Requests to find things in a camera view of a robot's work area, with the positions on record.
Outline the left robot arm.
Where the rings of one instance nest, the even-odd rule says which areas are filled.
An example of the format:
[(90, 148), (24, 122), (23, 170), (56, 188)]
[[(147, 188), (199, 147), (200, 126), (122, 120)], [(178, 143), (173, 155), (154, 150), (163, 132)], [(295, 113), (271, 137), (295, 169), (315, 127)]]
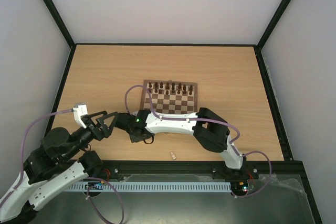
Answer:
[(92, 140), (112, 134), (118, 113), (88, 114), (86, 108), (58, 113), (74, 114), (80, 126), (70, 134), (65, 128), (50, 130), (40, 147), (23, 160), (19, 175), (1, 198), (1, 223), (29, 223), (51, 199), (72, 184), (99, 175), (103, 162), (87, 148)]

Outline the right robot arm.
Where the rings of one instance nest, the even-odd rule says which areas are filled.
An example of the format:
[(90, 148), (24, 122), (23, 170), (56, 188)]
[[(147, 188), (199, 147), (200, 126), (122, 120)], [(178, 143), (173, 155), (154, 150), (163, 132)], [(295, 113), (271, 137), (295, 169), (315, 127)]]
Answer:
[(165, 114), (139, 110), (129, 115), (125, 130), (132, 142), (144, 141), (159, 133), (193, 136), (207, 151), (218, 153), (232, 176), (239, 178), (247, 172), (243, 154), (234, 146), (230, 130), (239, 130), (207, 108), (187, 114)]

